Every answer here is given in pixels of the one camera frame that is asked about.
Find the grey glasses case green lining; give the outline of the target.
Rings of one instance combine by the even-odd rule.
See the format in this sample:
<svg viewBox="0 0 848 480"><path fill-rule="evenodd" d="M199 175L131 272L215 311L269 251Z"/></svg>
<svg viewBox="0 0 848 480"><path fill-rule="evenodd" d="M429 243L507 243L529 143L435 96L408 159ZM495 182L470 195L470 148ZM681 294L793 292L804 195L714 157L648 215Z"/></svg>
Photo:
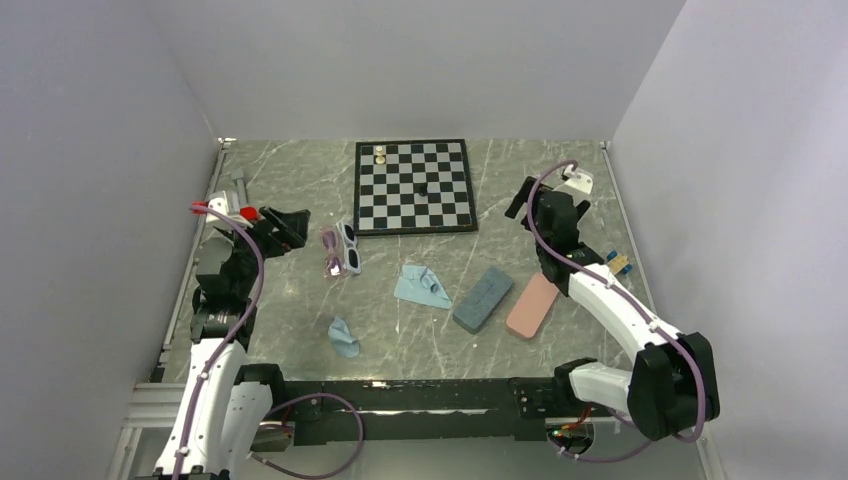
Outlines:
<svg viewBox="0 0 848 480"><path fill-rule="evenodd" d="M454 308L453 320L470 334L477 334L510 292L513 280L503 270L490 267Z"/></svg>

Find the large blue cleaning cloth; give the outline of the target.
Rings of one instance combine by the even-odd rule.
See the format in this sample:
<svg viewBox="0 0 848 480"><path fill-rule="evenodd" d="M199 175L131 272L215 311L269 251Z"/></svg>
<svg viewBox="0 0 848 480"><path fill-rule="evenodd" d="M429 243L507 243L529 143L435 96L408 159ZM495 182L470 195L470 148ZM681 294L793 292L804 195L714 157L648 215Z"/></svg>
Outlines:
<svg viewBox="0 0 848 480"><path fill-rule="evenodd" d="M435 273L426 266L403 265L394 289L399 300L449 310L452 300Z"/></svg>

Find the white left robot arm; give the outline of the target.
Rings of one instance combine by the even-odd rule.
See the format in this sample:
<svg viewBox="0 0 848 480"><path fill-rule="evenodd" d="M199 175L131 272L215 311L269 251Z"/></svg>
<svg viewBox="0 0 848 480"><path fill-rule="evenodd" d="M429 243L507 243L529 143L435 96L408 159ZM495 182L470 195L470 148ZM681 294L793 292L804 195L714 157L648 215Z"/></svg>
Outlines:
<svg viewBox="0 0 848 480"><path fill-rule="evenodd" d="M235 479L265 420L287 406L270 363L249 363L264 262L304 247L311 213L248 207L238 215L194 206L217 235L196 252L189 370L153 479Z"/></svg>

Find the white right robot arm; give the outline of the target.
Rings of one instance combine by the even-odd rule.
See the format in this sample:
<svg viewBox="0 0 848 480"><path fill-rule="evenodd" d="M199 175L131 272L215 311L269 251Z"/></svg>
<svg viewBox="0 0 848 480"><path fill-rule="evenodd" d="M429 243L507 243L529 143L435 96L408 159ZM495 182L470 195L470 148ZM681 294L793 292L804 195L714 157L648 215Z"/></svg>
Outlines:
<svg viewBox="0 0 848 480"><path fill-rule="evenodd" d="M622 370L584 357L558 366L553 405L569 416L587 405L624 414L652 441L698 434L720 414L712 346L653 313L581 241L578 222L589 206L528 177L505 213L526 211L521 224L534 237L544 281L588 311L632 363Z"/></svg>

